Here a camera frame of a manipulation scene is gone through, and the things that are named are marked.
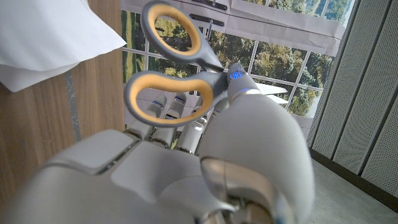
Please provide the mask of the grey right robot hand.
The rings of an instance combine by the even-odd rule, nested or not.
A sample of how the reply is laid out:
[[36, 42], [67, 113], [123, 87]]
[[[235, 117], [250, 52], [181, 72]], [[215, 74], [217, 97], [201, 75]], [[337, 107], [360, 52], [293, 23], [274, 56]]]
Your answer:
[[112, 129], [57, 154], [2, 223], [306, 223], [315, 198], [296, 120], [242, 68], [193, 155]]

